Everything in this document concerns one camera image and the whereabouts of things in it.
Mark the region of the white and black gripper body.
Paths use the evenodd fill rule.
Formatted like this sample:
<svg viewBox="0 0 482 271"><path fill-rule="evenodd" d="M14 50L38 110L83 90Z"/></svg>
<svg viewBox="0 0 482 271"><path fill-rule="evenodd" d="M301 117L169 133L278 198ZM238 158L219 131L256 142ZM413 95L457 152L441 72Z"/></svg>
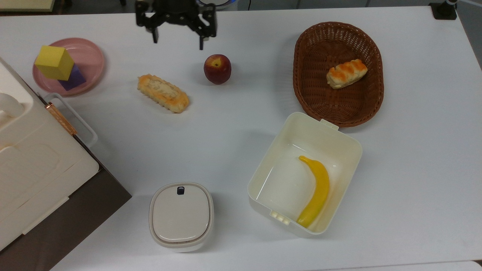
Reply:
<svg viewBox="0 0 482 271"><path fill-rule="evenodd" d="M155 26L163 23L189 26L198 17L198 5L194 0L155 0L152 7Z"/></svg>

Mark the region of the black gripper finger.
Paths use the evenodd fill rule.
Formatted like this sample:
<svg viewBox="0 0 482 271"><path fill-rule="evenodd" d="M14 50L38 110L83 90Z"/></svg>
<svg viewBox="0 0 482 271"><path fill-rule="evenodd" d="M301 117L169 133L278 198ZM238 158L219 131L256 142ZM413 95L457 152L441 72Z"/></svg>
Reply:
<svg viewBox="0 0 482 271"><path fill-rule="evenodd" d="M204 48L204 42L217 36L217 7L213 3L199 5L195 3L188 12L188 27L199 36L199 49Z"/></svg>
<svg viewBox="0 0 482 271"><path fill-rule="evenodd" d="M146 15L149 8L150 4L146 1L135 2L136 24L140 27L144 27L149 33L151 33L153 43L157 44L159 39L158 27L155 26L151 17L147 17Z"/></svg>

